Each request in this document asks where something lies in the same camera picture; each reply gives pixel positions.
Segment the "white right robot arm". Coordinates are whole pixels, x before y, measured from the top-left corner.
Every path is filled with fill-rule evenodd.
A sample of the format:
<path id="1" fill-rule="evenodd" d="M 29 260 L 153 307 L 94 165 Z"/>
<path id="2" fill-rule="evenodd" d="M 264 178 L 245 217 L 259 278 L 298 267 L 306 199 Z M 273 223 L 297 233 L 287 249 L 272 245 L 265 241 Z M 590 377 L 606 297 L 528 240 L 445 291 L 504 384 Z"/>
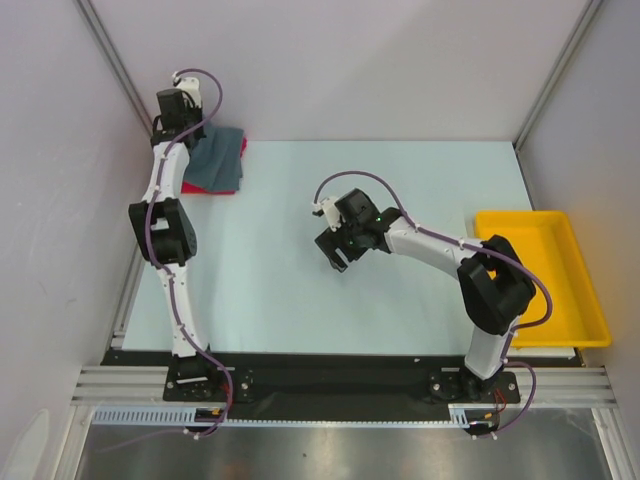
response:
<path id="1" fill-rule="evenodd" d="M 340 198 L 316 200 L 312 214 L 327 221 L 328 227 L 315 243 L 339 272 L 366 252 L 377 250 L 417 260 L 456 280 L 474 324 L 458 374 L 461 395 L 484 401 L 496 391 L 510 331 L 536 294 L 508 240 L 501 236 L 488 241 L 452 239 L 428 233 L 398 208 L 379 210 L 360 189 Z"/>

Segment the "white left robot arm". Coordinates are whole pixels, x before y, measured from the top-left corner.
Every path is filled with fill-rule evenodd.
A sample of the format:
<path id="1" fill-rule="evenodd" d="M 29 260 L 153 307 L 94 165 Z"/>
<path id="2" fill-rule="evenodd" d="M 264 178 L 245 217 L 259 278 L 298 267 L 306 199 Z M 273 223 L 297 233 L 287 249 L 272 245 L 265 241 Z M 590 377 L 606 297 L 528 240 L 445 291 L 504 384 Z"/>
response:
<path id="1" fill-rule="evenodd" d="M 221 376 L 204 357 L 208 342 L 192 308 L 188 261 L 197 253 L 197 237 L 179 196 L 190 152 L 204 136 L 202 106 L 194 93 L 177 87 L 160 91 L 157 100 L 160 114 L 152 124 L 151 178 L 142 200 L 128 207 L 128 215 L 169 310 L 172 347 L 163 399 L 201 402 L 219 392 Z"/>

